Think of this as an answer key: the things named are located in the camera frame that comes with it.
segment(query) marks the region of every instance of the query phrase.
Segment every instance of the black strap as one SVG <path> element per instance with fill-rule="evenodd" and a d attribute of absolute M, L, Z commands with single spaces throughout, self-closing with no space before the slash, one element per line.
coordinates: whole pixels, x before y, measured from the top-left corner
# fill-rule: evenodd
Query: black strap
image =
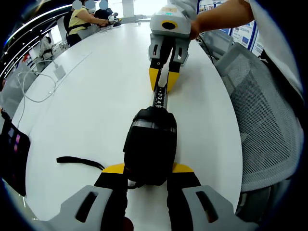
<path fill-rule="evenodd" d="M 69 32 L 71 32 L 72 29 L 76 29 L 78 27 L 85 27 L 88 28 L 89 26 L 91 26 L 91 23 L 84 23 L 84 24 L 79 24 L 79 25 L 75 25 L 75 26 L 70 26 L 67 30 L 67 34 L 69 34 Z"/>
<path fill-rule="evenodd" d="M 268 57 L 268 55 L 263 51 L 259 56 L 261 59 L 266 60 L 263 63 L 268 67 L 272 76 L 274 78 L 277 87 L 280 89 L 285 100 L 292 107 L 295 116 L 298 118 L 302 127 L 305 126 L 305 103 L 302 97 L 294 89 L 294 87 L 289 83 L 287 78 L 279 70 L 279 68 L 274 64 L 274 62 Z"/>
<path fill-rule="evenodd" d="M 51 54 L 52 54 L 52 49 L 47 49 L 47 50 L 45 50 L 44 53 L 43 53 L 43 55 L 44 55 L 44 54 L 47 54 L 47 53 L 51 53 Z"/>
<path fill-rule="evenodd" d="M 72 156 L 59 157 L 59 158 L 57 158 L 57 163 L 80 163 L 80 164 L 99 168 L 100 170 L 105 169 L 105 167 L 103 165 L 101 165 L 100 163 L 97 163 L 95 161 L 81 159 L 81 158 L 72 157 Z"/>

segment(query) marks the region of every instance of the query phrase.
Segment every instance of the white table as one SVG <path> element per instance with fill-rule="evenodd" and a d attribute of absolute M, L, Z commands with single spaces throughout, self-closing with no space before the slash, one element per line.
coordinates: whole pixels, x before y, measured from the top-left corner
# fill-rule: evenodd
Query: white table
<path fill-rule="evenodd" d="M 41 220 L 100 175 L 94 167 L 58 164 L 60 156 L 94 160 L 104 166 L 124 162 L 123 146 L 137 112 L 152 105 L 148 74 L 148 23 L 122 25 L 86 38 L 55 61 L 68 73 L 43 103 L 26 100 L 19 129 L 31 140 L 26 168 L 26 201 Z M 210 59 L 192 41 L 190 56 L 168 97 L 178 124 L 176 161 L 195 170 L 236 209 L 242 182 L 242 149 L 228 93 Z M 162 73 L 167 76 L 168 64 Z M 53 64 L 45 70 L 52 76 Z M 28 96 L 42 99 L 52 82 L 39 76 Z M 13 118 L 17 124 L 23 102 Z M 126 216 L 136 231 L 170 230 L 167 187 L 144 186 L 128 192 Z"/>

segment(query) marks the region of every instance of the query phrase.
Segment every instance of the gray mesh chair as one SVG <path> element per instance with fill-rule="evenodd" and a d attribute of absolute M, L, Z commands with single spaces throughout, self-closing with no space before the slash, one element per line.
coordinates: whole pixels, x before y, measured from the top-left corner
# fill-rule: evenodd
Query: gray mesh chair
<path fill-rule="evenodd" d="M 0 94 L 0 106 L 5 110 L 10 118 L 14 117 L 18 105 L 24 97 L 19 82 L 17 81 L 17 76 L 20 72 L 27 71 L 30 71 L 30 68 L 26 65 L 26 63 L 21 62 L 18 68 L 9 77 L 7 77 L 4 88 Z M 23 83 L 25 75 L 27 75 L 27 78 L 25 80 L 24 90 L 27 92 L 37 76 L 32 72 L 28 74 L 22 73 L 20 75 L 21 83 Z"/>
<path fill-rule="evenodd" d="M 276 184 L 296 170 L 303 131 L 268 68 L 235 43 L 216 68 L 231 98 L 242 139 L 242 192 Z"/>
<path fill-rule="evenodd" d="M 230 49 L 233 43 L 233 38 L 221 30 L 204 32 L 202 39 L 210 51 L 208 55 L 212 55 L 217 60 Z"/>

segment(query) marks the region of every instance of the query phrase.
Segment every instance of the window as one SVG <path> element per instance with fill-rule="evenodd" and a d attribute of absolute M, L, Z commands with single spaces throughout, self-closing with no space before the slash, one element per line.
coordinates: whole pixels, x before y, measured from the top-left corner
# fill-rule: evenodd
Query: window
<path fill-rule="evenodd" d="M 59 31 L 58 25 L 56 25 L 52 30 L 51 30 L 51 36 L 53 39 L 54 44 L 57 44 L 58 42 L 62 41 L 62 37 Z"/>
<path fill-rule="evenodd" d="M 95 8 L 98 10 L 100 8 L 100 2 L 95 2 Z M 117 18 L 123 18 L 123 4 L 122 0 L 108 0 L 108 7 L 114 12 L 118 13 L 119 16 Z"/>
<path fill-rule="evenodd" d="M 134 14 L 152 16 L 167 4 L 167 0 L 134 0 Z"/>

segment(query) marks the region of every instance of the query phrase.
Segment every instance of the gray plastic part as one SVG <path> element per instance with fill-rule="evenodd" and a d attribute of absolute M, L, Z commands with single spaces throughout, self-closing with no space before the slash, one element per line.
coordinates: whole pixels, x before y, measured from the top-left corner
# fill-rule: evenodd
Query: gray plastic part
<path fill-rule="evenodd" d="M 176 38 L 175 39 L 175 55 L 173 58 L 174 62 L 184 64 L 188 58 L 188 47 L 190 44 L 190 39 L 188 38 Z M 178 59 L 180 48 L 182 49 L 182 55 Z"/>
<path fill-rule="evenodd" d="M 210 223 L 208 221 L 205 209 L 196 194 L 197 192 L 204 192 L 208 197 L 218 217 L 214 222 Z M 240 220 L 234 214 L 232 204 L 208 185 L 185 188 L 183 193 L 191 211 L 193 231 L 252 231 L 258 227 L 255 223 Z"/>
<path fill-rule="evenodd" d="M 149 46 L 149 57 L 150 59 L 159 59 L 160 58 L 160 51 L 164 42 L 164 37 L 163 35 L 154 35 L 151 34 L 151 45 Z M 175 38 L 175 55 L 173 58 L 174 62 L 180 63 L 180 64 L 185 64 L 187 58 L 188 58 L 188 47 L 190 44 L 190 39 L 189 38 Z M 154 54 L 154 48 L 157 45 L 157 50 L 156 54 Z M 182 54 L 180 59 L 179 53 L 180 53 L 180 48 L 182 49 Z"/>
<path fill-rule="evenodd" d="M 90 185 L 85 186 L 61 204 L 61 210 L 58 215 L 49 221 L 42 221 L 42 224 L 38 225 L 40 227 L 45 226 L 45 230 L 100 231 L 103 213 L 112 191 L 111 189 Z M 76 214 L 89 193 L 94 193 L 96 199 L 86 221 L 83 223 L 76 219 Z"/>
<path fill-rule="evenodd" d="M 149 46 L 150 59 L 159 59 L 160 50 L 162 48 L 163 41 L 164 41 L 164 36 L 151 34 L 150 38 L 151 38 L 151 45 Z M 154 55 L 155 45 L 157 45 L 156 55 Z"/>

